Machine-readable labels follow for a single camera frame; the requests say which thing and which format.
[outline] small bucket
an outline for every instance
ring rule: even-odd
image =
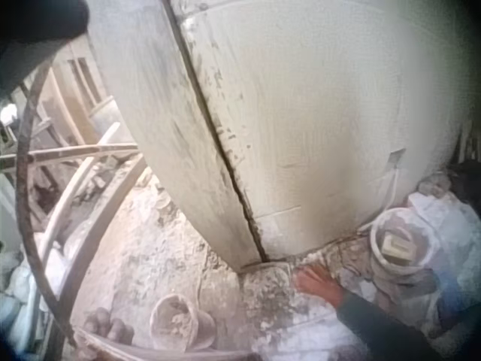
[[[150,337],[157,350],[201,350],[212,345],[216,324],[182,295],[171,294],[150,315]]]
[[[390,232],[416,245],[416,256],[408,265],[389,262],[380,248],[384,235]],[[423,269],[440,247],[434,228],[409,208],[393,208],[382,212],[374,221],[370,234],[371,249],[377,262],[394,275],[412,275]]]

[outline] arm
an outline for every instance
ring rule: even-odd
[[[319,296],[337,311],[337,318],[370,349],[375,359],[439,360],[424,335],[390,317],[376,305],[349,293],[320,265],[310,265],[295,274],[295,286]]]

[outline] hand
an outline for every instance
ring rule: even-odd
[[[334,308],[339,307],[343,300],[344,288],[319,264],[298,268],[293,281],[297,291],[321,297]]]
[[[109,312],[102,307],[97,308],[97,311],[92,312],[83,325],[83,328],[95,335],[108,338],[111,341],[120,344],[132,344],[134,338],[134,329],[130,325],[125,325],[124,322],[118,318],[110,319]],[[86,345],[85,340],[78,334],[75,334],[75,341],[78,348],[76,349],[76,357],[78,361],[87,361],[97,358],[97,352]]]

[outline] dusty floor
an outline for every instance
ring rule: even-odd
[[[110,224],[71,321],[83,324],[89,311],[102,306],[133,325],[134,344],[151,347],[154,305],[169,293],[180,293],[213,316],[216,349],[252,349],[275,360],[337,359],[337,350],[346,349],[352,355],[364,353],[330,306],[292,289],[292,268],[320,259],[320,254],[237,275],[211,251],[154,177],[128,194]],[[376,289],[371,283],[354,274],[346,279],[345,286],[372,301]]]

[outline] dark sleeve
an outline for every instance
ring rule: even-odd
[[[369,347],[375,360],[441,360],[420,331],[355,294],[344,296],[337,318]]]

